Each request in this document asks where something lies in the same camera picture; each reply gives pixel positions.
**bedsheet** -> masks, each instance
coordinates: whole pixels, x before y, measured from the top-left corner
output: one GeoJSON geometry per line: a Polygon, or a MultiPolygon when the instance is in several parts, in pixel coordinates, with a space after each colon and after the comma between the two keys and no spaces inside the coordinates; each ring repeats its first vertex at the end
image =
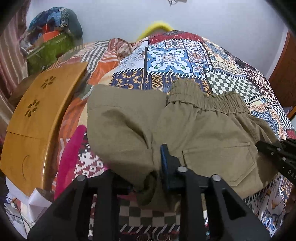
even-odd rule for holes
{"type": "MultiPolygon", "coordinates": [[[[296,137],[291,122],[260,71],[198,35],[171,31],[144,38],[134,44],[121,39],[96,41],[78,46],[61,57],[51,68],[84,61],[88,62],[87,73],[64,115],[59,131],[57,165],[77,126],[87,125],[87,98],[98,83],[128,89],[157,89],[167,93],[174,80],[189,77],[208,94],[238,92],[251,114],[266,120],[279,139],[296,137]]],[[[103,165],[100,158],[92,152],[85,132],[73,179],[79,174],[88,177],[100,175],[103,165]]],[[[244,199],[270,235],[283,222],[285,203],[291,187],[292,184],[285,177],[277,174],[267,187],[244,199]]],[[[204,218],[207,225],[206,211],[204,218]]],[[[159,240],[176,239],[179,224],[178,213],[141,210],[132,199],[120,200],[122,240],[151,237],[159,240]]]]}

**flower cutout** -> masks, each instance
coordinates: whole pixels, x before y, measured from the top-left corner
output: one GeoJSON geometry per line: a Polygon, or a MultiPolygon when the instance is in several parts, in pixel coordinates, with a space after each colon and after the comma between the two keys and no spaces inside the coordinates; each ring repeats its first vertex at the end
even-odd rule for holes
{"type": "Polygon", "coordinates": [[[28,110],[27,110],[25,116],[28,115],[28,117],[30,117],[32,115],[32,113],[34,113],[37,110],[37,105],[39,103],[40,103],[40,101],[34,100],[33,104],[29,104],[28,110]]]}
{"type": "Polygon", "coordinates": [[[46,80],[44,81],[44,83],[41,85],[41,88],[45,89],[46,86],[47,86],[47,84],[48,84],[48,85],[51,85],[51,84],[53,83],[54,79],[55,79],[54,76],[51,76],[49,79],[46,79],[46,80]]]}

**pink striped curtain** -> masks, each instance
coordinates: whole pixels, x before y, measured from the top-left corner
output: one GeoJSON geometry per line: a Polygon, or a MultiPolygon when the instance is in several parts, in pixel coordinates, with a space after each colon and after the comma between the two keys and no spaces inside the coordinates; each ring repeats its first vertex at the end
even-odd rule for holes
{"type": "Polygon", "coordinates": [[[27,63],[20,51],[19,38],[26,30],[26,14],[30,0],[11,19],[0,36],[0,145],[3,144],[6,128],[14,108],[8,98],[14,89],[28,76],[27,63]]]}

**metal screw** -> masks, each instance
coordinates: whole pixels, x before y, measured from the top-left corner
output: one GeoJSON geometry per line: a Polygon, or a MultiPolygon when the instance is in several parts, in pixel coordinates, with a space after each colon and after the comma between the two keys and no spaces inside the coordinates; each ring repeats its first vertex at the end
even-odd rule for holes
{"type": "Polygon", "coordinates": [[[187,167],[183,167],[183,166],[181,166],[181,167],[178,167],[178,172],[187,172],[187,167]]]}
{"type": "Polygon", "coordinates": [[[83,181],[85,178],[86,178],[86,175],[79,175],[79,176],[77,177],[77,181],[81,182],[81,181],[83,181]]]}
{"type": "Polygon", "coordinates": [[[221,177],[220,177],[219,175],[215,174],[215,175],[212,176],[212,179],[213,179],[214,181],[218,182],[218,181],[221,180],[221,177]]]}

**patterned blanket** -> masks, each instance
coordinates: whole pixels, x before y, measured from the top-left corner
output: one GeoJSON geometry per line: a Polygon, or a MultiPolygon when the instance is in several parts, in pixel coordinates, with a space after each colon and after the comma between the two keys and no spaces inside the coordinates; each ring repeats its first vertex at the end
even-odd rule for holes
{"type": "MultiPolygon", "coordinates": [[[[79,124],[87,125],[86,102],[98,83],[128,89],[157,89],[167,93],[178,78],[194,79],[208,94],[238,92],[252,115],[266,120],[279,139],[295,138],[295,131],[267,79],[255,68],[206,38],[171,31],[144,38],[135,44],[121,39],[78,46],[62,56],[51,68],[88,62],[87,72],[76,97],[69,105],[59,130],[59,164],[65,145],[79,124]]],[[[79,174],[100,175],[103,163],[92,151],[87,132],[81,142],[73,179],[79,174]]],[[[273,235],[281,225],[291,183],[277,174],[263,190],[245,198],[245,203],[273,235]]],[[[204,212],[205,224],[207,214],[204,212]]],[[[120,201],[122,240],[176,239],[180,215],[141,210],[137,203],[120,201]]],[[[90,219],[92,236],[93,213],[90,219]]]]}

